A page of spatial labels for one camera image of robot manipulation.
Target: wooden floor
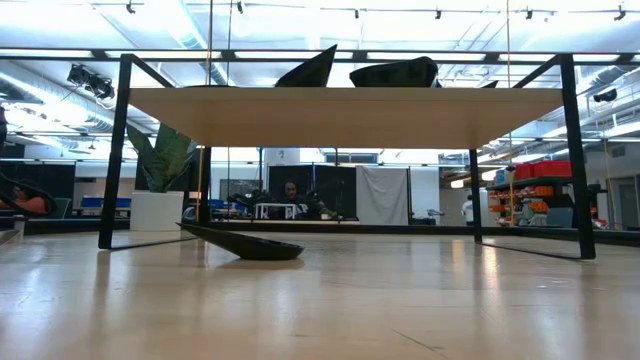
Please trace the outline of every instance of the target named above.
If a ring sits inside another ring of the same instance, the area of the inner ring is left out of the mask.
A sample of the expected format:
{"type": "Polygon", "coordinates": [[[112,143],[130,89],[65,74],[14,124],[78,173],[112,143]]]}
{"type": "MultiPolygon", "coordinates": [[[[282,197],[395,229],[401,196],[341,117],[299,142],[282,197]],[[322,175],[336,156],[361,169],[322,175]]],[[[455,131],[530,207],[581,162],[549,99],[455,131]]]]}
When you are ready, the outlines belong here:
{"type": "Polygon", "coordinates": [[[95,234],[4,244],[0,358],[640,358],[640,249],[599,246],[596,261],[572,262],[466,237],[264,236],[307,249],[261,263],[200,240],[118,252],[98,251],[95,234]]]}

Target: white container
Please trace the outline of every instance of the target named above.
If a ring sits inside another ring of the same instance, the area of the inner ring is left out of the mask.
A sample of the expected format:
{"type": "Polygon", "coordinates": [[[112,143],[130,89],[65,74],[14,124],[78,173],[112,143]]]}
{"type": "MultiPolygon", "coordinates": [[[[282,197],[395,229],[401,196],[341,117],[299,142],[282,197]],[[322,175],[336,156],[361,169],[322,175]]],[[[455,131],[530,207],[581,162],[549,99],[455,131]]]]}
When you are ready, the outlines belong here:
{"type": "Polygon", "coordinates": [[[131,198],[131,231],[180,231],[183,193],[134,191],[131,198]]]}

